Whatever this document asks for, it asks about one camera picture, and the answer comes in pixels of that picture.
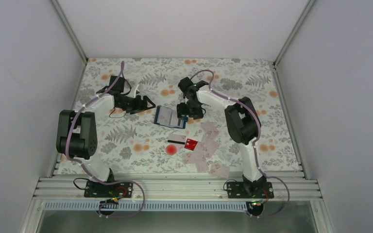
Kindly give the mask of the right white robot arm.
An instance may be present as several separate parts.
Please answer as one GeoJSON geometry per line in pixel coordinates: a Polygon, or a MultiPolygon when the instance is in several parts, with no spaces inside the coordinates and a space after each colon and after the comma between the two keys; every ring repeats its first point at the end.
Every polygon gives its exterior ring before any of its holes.
{"type": "Polygon", "coordinates": [[[213,89],[206,81],[193,81],[186,77],[180,80],[178,88],[186,102],[177,104],[178,117],[202,119],[202,105],[218,107],[224,111],[227,130],[231,139],[239,145],[243,160],[243,190],[255,198],[267,185],[267,177],[260,168],[257,157],[257,141],[260,138],[261,123],[248,97],[234,99],[213,89]]]}

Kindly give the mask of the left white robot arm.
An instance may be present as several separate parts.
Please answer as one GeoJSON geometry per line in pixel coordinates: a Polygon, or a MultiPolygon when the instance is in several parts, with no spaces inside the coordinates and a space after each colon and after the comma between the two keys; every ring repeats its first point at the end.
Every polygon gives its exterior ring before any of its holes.
{"type": "Polygon", "coordinates": [[[95,154],[98,146],[96,118],[109,109],[119,108],[133,115],[156,107],[147,96],[140,96],[123,75],[111,76],[109,85],[97,91],[94,99],[80,110],[63,110],[59,114],[56,149],[68,160],[81,165],[96,190],[108,197],[115,192],[112,170],[95,154]]]}

